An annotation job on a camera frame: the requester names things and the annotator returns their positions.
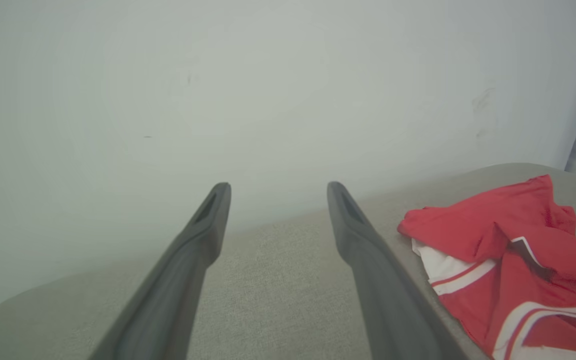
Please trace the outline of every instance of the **gray couch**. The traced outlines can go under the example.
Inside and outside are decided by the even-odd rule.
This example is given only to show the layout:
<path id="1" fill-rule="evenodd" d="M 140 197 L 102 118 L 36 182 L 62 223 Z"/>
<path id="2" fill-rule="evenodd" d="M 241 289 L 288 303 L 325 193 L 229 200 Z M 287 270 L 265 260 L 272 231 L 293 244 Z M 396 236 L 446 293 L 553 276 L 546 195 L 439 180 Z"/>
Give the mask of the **gray couch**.
<path id="1" fill-rule="evenodd" d="M 446 207 L 543 174 L 552 177 L 557 203 L 576 210 L 576 175 L 521 163 L 358 201 L 471 358 L 487 357 L 439 304 L 397 225 L 407 210 Z M 69 276 L 5 301 L 0 360 L 86 359 L 156 260 L 144 257 Z M 352 271 L 338 255 L 327 210 L 226 235 L 219 259 L 206 273 L 189 359 L 368 358 Z"/>

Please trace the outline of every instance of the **white stripe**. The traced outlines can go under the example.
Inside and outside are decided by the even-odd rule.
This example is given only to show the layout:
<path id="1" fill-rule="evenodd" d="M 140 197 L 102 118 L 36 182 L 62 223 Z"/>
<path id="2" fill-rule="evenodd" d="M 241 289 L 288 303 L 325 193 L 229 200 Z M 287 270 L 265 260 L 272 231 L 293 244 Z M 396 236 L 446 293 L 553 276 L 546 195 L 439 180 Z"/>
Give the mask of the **white stripe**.
<path id="1" fill-rule="evenodd" d="M 521 327 L 521 331 L 519 331 L 519 335 L 517 335 L 517 338 L 514 340 L 514 344 L 512 344 L 512 350 L 510 351 L 510 359 L 511 360 L 514 358 L 514 355 L 518 353 L 519 349 L 522 348 L 522 344 L 524 343 L 524 340 L 528 336 L 528 333 L 533 328 L 535 323 L 539 319 L 544 318 L 544 317 L 550 317 L 551 315 L 566 315 L 567 317 L 576 318 L 576 314 L 574 314 L 572 312 L 557 311 L 557 310 L 537 311 L 534 314 L 530 315 L 528 317 L 528 319 L 526 320 L 526 322 Z"/>
<path id="2" fill-rule="evenodd" d="M 516 360 L 576 360 L 576 351 L 550 346 L 523 346 L 514 357 Z"/>
<path id="3" fill-rule="evenodd" d="M 506 349 L 508 348 L 508 344 L 510 342 L 510 338 L 513 336 L 513 333 L 515 332 L 515 329 L 517 328 L 519 323 L 526 316 L 526 314 L 532 312 L 532 310 L 537 309 L 560 312 L 567 316 L 571 316 L 571 314 L 576 314 L 576 307 L 551 307 L 551 306 L 544 306 L 541 303 L 533 301 L 526 301 L 522 303 L 521 305 L 515 307 L 503 321 L 503 325 L 501 326 L 499 335 L 496 338 L 496 342 L 494 342 L 494 351 L 492 353 L 492 357 L 494 359 L 504 358 L 504 356 L 506 355 Z"/>
<path id="4" fill-rule="evenodd" d="M 482 262 L 481 264 L 477 265 L 473 271 L 465 274 L 464 276 L 460 276 L 455 278 L 450 282 L 445 282 L 443 284 L 435 285 L 432 287 L 435 292 L 437 292 L 438 296 L 442 296 L 444 294 L 454 293 L 458 290 L 464 289 L 470 284 L 473 284 L 475 281 L 482 278 L 482 276 L 486 275 L 489 271 L 491 271 L 495 267 L 495 261 L 488 259 Z"/>
<path id="5" fill-rule="evenodd" d="M 528 249 L 528 253 L 530 253 L 530 256 L 532 256 L 532 259 L 534 260 L 534 262 L 537 263 L 537 265 L 539 265 L 540 267 L 545 268 L 544 265 L 540 264 L 540 262 L 537 261 L 537 258 L 535 257 L 535 253 L 533 252 L 533 249 L 530 248 L 530 245 L 528 244 L 528 240 L 526 240 L 525 237 L 519 236 L 516 239 L 510 240 L 510 242 L 511 243 L 523 242 L 526 245 L 526 249 Z"/>

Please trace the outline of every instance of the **red cloth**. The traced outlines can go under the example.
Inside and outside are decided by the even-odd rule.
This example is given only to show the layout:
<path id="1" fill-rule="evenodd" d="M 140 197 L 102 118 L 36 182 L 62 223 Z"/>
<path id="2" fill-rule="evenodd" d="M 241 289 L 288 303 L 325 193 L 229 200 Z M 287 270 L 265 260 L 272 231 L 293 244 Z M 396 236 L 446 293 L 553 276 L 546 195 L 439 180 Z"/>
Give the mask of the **red cloth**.
<path id="1" fill-rule="evenodd" d="M 576 355 L 576 215 L 554 202 L 550 176 L 410 210 L 397 230 L 469 264 L 430 281 L 489 356 Z"/>

